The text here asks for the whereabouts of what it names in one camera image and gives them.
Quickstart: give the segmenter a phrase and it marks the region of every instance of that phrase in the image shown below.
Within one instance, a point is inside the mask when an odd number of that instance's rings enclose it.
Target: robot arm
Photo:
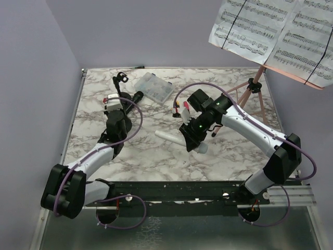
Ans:
[[[126,82],[128,80],[124,73],[120,72],[118,76],[117,81]],[[106,130],[101,134],[92,150],[66,166],[61,164],[53,166],[41,199],[42,207],[54,210],[57,203],[57,213],[73,219],[80,213],[84,205],[112,195],[114,186],[112,183],[102,179],[87,182],[87,179],[101,166],[112,161],[123,148],[122,142],[132,128],[132,122],[126,114],[133,108],[133,103],[136,104],[142,99],[143,93],[139,91],[133,98],[129,94],[127,95],[128,99],[132,99],[127,105],[122,104],[119,99],[109,100],[114,97],[119,98],[119,94],[111,94],[104,99],[104,114],[108,117]]]
[[[277,136],[286,138],[287,141],[300,147],[300,139],[297,135],[291,134],[290,136],[286,136],[283,133],[275,131],[240,109],[245,114],[245,117],[247,117],[244,119],[235,106],[233,106],[232,102],[224,95],[213,100],[204,91],[199,89],[187,101],[195,111],[201,112],[201,115],[195,119],[190,116],[186,109],[180,111],[184,122],[180,127],[180,131],[184,136],[188,152],[202,147],[203,141],[207,136],[207,130],[214,123],[217,123],[240,133],[270,158],[263,169],[250,176],[240,186],[236,194],[238,200],[247,202],[273,184],[284,184],[300,164],[301,153],[290,145],[275,139]],[[248,119],[255,121],[260,126],[271,131],[274,136],[258,129]],[[157,131],[155,135],[160,136],[161,132]],[[165,134],[160,137],[168,140],[168,136]]]

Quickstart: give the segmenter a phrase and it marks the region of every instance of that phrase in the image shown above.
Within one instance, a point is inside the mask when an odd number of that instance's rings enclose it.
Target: purple wall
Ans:
[[[81,68],[44,0],[0,6],[0,249],[28,249]]]
[[[333,86],[320,91],[271,70],[266,74],[285,132],[297,134],[302,148],[317,163],[317,175],[308,182],[333,246]],[[301,170],[304,177],[313,170],[311,162],[304,156]]]
[[[208,43],[221,0],[46,0],[84,68],[257,67]]]

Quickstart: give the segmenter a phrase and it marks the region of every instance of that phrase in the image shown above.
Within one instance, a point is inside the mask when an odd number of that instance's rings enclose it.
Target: black clamp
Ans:
[[[251,90],[252,94],[256,94],[256,93],[261,92],[262,84],[260,82],[254,83],[253,79],[254,78],[249,79],[249,81],[248,81],[249,85],[248,85],[247,89]]]
[[[116,76],[118,82],[127,82],[129,78],[124,72],[119,72]]]

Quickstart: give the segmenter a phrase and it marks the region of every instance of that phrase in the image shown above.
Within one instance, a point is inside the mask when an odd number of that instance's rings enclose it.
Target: plastic storage case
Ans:
[[[134,85],[136,91],[141,91],[149,99],[158,104],[163,104],[174,91],[171,82],[166,82],[152,73],[145,73]]]

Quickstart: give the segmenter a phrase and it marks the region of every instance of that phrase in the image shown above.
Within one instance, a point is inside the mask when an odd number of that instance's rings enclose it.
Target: marble tabletop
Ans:
[[[210,133],[205,142],[209,144],[206,154],[188,153],[182,146],[167,142],[154,135],[156,130],[182,136],[179,127],[182,120],[173,118],[170,112],[173,98],[185,85],[195,82],[214,83],[225,90],[237,86],[250,77],[254,77],[258,69],[223,68],[223,69],[183,69],[183,68],[146,68],[146,69],[91,69],[88,70],[81,99],[76,113],[65,164],[75,161],[88,152],[106,127],[107,117],[103,114],[103,98],[116,90],[112,77],[122,71],[128,75],[129,81],[121,84],[121,90],[133,95],[134,84],[146,73],[171,82],[175,92],[164,103],[159,105],[144,97],[139,103],[144,114],[144,122],[138,134],[125,142],[121,153],[109,164],[102,166],[90,178],[102,178],[110,181],[221,181],[245,180],[248,176],[261,169],[268,158],[251,142],[229,128],[222,128],[215,138]],[[264,76],[262,95],[268,125],[280,131],[273,102]],[[203,89],[213,99],[220,92],[209,86],[188,88],[180,96],[183,103],[191,93]],[[232,92],[237,99],[245,87]],[[252,94],[244,107],[248,113],[260,111],[258,95]],[[129,114],[133,128],[139,124],[139,114]]]

